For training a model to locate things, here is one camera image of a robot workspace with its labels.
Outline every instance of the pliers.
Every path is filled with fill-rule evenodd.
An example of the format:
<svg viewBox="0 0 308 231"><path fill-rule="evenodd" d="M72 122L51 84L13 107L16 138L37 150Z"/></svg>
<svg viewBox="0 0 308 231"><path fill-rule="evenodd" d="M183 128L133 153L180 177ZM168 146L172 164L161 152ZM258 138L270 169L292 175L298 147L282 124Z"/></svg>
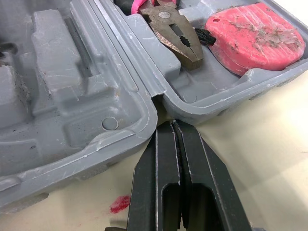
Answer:
<svg viewBox="0 0 308 231"><path fill-rule="evenodd" d="M105 231L253 229L228 170L192 125L160 125L134 171L127 228Z"/></svg>
<svg viewBox="0 0 308 231"><path fill-rule="evenodd" d="M176 0L115 0L115 5L126 15L140 13L183 67L194 70L201 66L203 51L199 38L186 17L176 10Z"/></svg>

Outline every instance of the pliers jaw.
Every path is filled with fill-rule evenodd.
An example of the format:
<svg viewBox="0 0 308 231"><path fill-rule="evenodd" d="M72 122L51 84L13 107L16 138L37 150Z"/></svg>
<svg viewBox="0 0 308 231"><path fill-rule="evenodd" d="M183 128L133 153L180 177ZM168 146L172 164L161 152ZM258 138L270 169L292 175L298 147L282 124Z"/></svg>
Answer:
<svg viewBox="0 0 308 231"><path fill-rule="evenodd" d="M203 62L203 51L193 27L171 1L157 1L158 6L144 3L140 13L147 20L158 40L169 48L183 67L194 70Z"/></svg>

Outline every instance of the gray plastic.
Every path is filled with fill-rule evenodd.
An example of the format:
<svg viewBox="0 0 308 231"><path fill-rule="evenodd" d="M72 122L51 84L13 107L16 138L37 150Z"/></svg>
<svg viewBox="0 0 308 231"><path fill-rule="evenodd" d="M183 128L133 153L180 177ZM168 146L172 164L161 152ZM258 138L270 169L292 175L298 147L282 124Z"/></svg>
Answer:
<svg viewBox="0 0 308 231"><path fill-rule="evenodd" d="M147 141L156 109L87 1L0 1L0 210L105 171Z"/></svg>
<svg viewBox="0 0 308 231"><path fill-rule="evenodd" d="M308 28L264 1L298 28ZM182 0L202 27L216 11L252 0ZM283 71L230 73L203 46L201 68L186 71L139 15L110 0L0 0L0 212L45 199L136 152L157 124L151 97L196 124L256 98L308 69L308 51Z"/></svg>

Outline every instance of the tool case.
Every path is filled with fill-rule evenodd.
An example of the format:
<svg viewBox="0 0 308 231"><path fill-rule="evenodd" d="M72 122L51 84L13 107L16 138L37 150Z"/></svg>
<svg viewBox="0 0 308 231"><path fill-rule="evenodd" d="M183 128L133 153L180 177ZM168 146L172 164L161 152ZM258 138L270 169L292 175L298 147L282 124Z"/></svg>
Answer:
<svg viewBox="0 0 308 231"><path fill-rule="evenodd" d="M182 0L197 28L255 0ZM262 0L308 42L308 28ZM139 14L111 0L0 0L0 212L11 213L137 152L154 132L160 96L168 113L197 124L281 86L308 69L303 57L283 71L241 78L207 46L200 68L181 68Z"/></svg>

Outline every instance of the black strap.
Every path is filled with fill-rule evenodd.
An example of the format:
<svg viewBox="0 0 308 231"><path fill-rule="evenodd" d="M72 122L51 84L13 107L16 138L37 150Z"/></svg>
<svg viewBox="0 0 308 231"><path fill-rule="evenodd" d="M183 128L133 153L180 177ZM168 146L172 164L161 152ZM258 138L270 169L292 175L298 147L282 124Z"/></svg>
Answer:
<svg viewBox="0 0 308 231"><path fill-rule="evenodd" d="M214 43L216 42L216 38L210 35L210 32L205 29L199 29L195 28L194 29L199 40L204 42L206 45L213 46Z"/></svg>
<svg viewBox="0 0 308 231"><path fill-rule="evenodd" d="M134 0L115 0L114 3L117 5L125 15L130 15L130 10Z"/></svg>

